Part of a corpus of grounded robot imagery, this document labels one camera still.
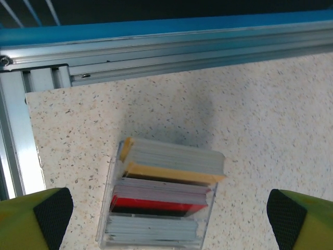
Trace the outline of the silver white card stack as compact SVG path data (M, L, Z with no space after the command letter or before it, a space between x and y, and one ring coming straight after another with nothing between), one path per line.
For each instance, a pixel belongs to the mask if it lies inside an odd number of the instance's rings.
M105 233L115 241L195 241L194 220L111 215Z

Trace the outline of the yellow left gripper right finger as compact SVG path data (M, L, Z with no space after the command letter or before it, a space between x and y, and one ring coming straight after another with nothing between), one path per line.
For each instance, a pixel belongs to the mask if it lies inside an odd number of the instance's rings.
M333 202L273 189L266 211L279 250L333 250Z

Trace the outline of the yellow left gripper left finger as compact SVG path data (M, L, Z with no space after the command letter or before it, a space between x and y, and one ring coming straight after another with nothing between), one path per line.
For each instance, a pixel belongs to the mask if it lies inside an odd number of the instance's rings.
M66 187L0 202L0 250L59 250L73 212Z

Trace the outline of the aluminium side rail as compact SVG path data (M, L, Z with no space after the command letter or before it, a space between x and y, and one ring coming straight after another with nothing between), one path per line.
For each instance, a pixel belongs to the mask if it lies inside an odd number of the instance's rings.
M0 72L57 68L63 87L333 52L333 20L10 46Z

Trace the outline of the gold card stack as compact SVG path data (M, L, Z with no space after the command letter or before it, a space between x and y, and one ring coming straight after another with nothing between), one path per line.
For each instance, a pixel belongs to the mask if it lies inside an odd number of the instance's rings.
M126 138L119 160L131 178L210 186L226 177L220 152L148 139Z

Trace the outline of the red card stack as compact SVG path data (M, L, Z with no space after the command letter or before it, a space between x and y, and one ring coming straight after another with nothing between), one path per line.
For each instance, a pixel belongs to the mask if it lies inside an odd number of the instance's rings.
M208 207L208 186L121 178L113 188L112 213L187 217Z

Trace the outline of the blue trim strip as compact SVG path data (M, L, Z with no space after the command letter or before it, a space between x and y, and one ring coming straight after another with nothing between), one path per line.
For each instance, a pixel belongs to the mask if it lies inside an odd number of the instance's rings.
M333 10L0 29L1 46L332 21Z

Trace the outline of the wide aluminium front rail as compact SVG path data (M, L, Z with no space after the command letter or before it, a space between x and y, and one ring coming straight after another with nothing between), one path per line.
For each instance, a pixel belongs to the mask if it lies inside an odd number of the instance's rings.
M8 196L46 189L21 71L0 73L0 160Z

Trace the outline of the clear acrylic card box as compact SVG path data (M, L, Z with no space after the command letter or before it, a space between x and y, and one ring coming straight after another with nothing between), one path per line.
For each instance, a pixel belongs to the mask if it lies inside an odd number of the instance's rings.
M101 207L98 229L96 240L99 247L103 250L202 250L204 239L206 236L210 215L212 211L212 206L215 200L216 191L218 183L210 185L212 191L207 195L208 207L204 208L190 216L187 217L176 217L176 216L156 216L156 215L139 215L139 214L123 214L123 213L113 213L110 211L110 204L112 198L113 188L118 180L121 178L131 178L125 177L122 173L122 163L119 160L120 147L122 141L119 143L116 154L111 160L107 182L105 185L105 191L103 196L103 204ZM184 220L194 220L197 226L197 236L195 241L115 241L109 235L105 233L105 228L108 219L111 215L118 216L132 216L132 217L157 217L157 218L171 218L171 219L184 219Z

